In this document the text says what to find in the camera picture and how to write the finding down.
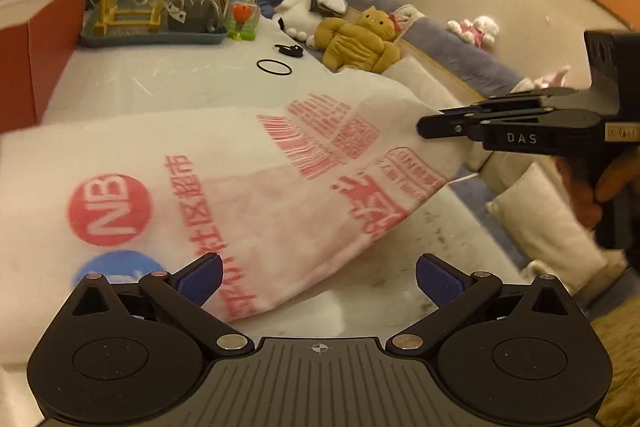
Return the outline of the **person right hand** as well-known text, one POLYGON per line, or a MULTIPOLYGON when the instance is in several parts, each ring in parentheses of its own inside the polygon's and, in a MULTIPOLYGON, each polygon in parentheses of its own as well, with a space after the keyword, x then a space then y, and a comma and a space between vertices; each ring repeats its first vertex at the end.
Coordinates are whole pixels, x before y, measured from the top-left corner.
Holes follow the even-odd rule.
POLYGON ((617 157, 598 182, 590 182, 582 173, 577 159, 555 159, 555 166, 570 199, 575 218, 587 230, 594 230, 602 219, 603 205, 623 193, 631 191, 631 212, 639 217, 639 151, 617 157))

